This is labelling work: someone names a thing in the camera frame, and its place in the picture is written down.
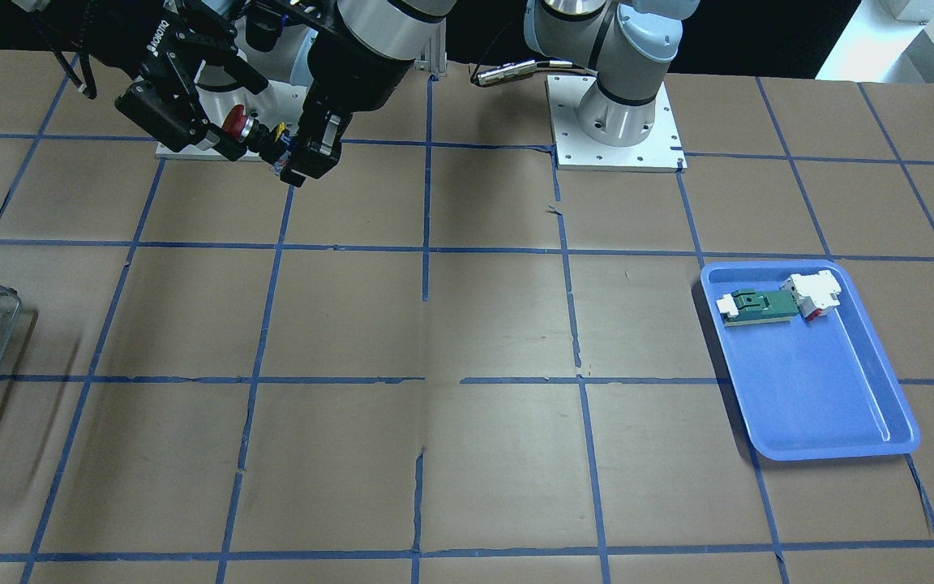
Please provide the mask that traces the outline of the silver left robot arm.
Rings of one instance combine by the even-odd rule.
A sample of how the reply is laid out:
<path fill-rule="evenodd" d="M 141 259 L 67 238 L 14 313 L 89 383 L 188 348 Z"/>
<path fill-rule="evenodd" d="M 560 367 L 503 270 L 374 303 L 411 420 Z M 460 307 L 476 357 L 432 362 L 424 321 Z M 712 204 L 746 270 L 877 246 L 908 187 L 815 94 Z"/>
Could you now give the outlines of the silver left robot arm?
<path fill-rule="evenodd" d="M 285 14 L 315 30 L 311 74 L 296 133 L 274 164 L 299 187 L 341 158 L 341 137 L 356 112 L 382 107 L 425 44 L 452 13 L 452 1 L 319 1 Z M 696 1 L 529 1 L 521 18 L 527 62 L 475 67 L 470 80 L 489 88 L 543 67 L 576 70 L 594 82 L 574 109 L 590 140 L 609 148 L 644 143 L 656 100 L 677 57 L 683 23 Z"/>

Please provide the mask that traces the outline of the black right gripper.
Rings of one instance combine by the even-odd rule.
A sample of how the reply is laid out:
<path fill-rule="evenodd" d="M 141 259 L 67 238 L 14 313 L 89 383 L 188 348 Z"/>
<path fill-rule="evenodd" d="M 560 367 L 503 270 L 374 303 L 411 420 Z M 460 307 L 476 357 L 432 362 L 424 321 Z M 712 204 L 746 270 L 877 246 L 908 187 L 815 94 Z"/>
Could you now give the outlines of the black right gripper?
<path fill-rule="evenodd" d="M 269 86 L 238 55 L 234 26 L 229 21 L 160 21 L 144 52 L 137 77 L 115 101 L 118 111 L 172 152 L 212 149 L 227 161 L 247 155 L 246 145 L 208 118 L 195 82 L 200 67 L 208 64 L 253 95 Z"/>

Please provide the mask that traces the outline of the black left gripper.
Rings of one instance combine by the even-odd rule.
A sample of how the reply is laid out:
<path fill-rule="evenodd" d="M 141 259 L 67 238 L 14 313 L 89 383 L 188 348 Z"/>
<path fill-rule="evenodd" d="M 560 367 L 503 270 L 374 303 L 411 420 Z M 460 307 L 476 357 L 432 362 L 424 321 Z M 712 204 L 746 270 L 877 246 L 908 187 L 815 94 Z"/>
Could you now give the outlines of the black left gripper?
<path fill-rule="evenodd" d="M 289 158 L 276 162 L 276 176 L 300 188 L 308 178 L 319 180 L 340 163 L 341 138 L 353 114 L 321 89 L 308 90 L 297 132 L 290 138 Z"/>

